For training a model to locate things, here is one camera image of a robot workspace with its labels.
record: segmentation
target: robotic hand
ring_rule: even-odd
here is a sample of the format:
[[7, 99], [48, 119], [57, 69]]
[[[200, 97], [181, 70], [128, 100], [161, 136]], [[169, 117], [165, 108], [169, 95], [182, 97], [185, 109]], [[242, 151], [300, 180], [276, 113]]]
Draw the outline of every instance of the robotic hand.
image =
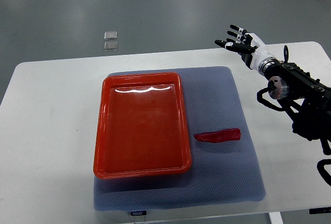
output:
[[[230, 28], [236, 33], [228, 31], [228, 34], [237, 41], [215, 40], [215, 44], [237, 52], [248, 68], [269, 80], [268, 87], [257, 93], [258, 102], [273, 110], [285, 111], [293, 121], [294, 133], [309, 141], [320, 139], [323, 153], [331, 155], [328, 142], [331, 141], [331, 88], [321, 84], [320, 79], [311, 78], [309, 72], [304, 72], [295, 63], [289, 63], [287, 46], [284, 47], [284, 61], [279, 61], [268, 52], [267, 46], [256, 34], [235, 25], [230, 25]], [[281, 108], [263, 98], [262, 95], [267, 92]], [[302, 98], [302, 105], [295, 102]], [[331, 176], [324, 169], [325, 165], [331, 165], [331, 159], [321, 160], [317, 169], [331, 186]]]
[[239, 33], [228, 31], [228, 34], [237, 38], [238, 41], [233, 39], [227, 39], [227, 42], [215, 40], [215, 44], [229, 51], [238, 52], [248, 68], [257, 70], [264, 76], [266, 65], [276, 61], [274, 56], [268, 52], [265, 43], [256, 34], [249, 33], [246, 29], [235, 25], [230, 25], [230, 28]]

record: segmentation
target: table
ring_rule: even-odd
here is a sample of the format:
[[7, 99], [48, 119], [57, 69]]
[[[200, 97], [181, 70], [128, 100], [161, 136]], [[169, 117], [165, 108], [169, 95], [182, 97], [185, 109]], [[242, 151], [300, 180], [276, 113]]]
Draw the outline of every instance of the table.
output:
[[[282, 59], [284, 44], [268, 45]], [[290, 61], [331, 85], [331, 62], [315, 42], [289, 43]], [[93, 208], [92, 171], [101, 84], [114, 72], [227, 66], [237, 86], [266, 190], [260, 202], [151, 210], [147, 221], [267, 213], [331, 205], [316, 164], [319, 141], [292, 133], [290, 118], [256, 101], [267, 80], [225, 49], [19, 64], [0, 106], [0, 222], [132, 222]]]

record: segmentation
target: label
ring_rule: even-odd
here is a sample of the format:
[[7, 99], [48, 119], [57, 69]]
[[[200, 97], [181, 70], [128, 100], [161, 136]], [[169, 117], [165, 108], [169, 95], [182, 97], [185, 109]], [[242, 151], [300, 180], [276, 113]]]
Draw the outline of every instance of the label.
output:
[[131, 211], [131, 216], [141, 216], [141, 215], [147, 215], [147, 211]]

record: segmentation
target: concrete floor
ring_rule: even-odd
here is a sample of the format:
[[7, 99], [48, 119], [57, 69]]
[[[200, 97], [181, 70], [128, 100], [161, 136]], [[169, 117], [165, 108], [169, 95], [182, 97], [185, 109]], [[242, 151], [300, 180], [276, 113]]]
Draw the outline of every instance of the concrete floor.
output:
[[[215, 48], [230, 24], [265, 43], [316, 41], [331, 57], [330, 18], [330, 0], [0, 0], [0, 101], [21, 62]], [[105, 52], [112, 30], [118, 50]], [[285, 224], [331, 221], [308, 210], [282, 216]], [[269, 223], [267, 215], [195, 223], [209, 221]]]

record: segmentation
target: gray foam pad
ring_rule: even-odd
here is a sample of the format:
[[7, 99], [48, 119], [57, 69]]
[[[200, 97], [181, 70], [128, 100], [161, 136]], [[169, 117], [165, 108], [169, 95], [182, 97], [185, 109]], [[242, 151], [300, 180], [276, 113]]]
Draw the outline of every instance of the gray foam pad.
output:
[[[95, 177], [98, 211], [137, 211], [261, 201], [265, 189], [258, 159], [227, 67], [119, 72], [172, 71], [180, 75], [186, 108], [192, 167], [184, 174], [101, 180]], [[240, 128], [239, 141], [199, 142], [195, 133]]]

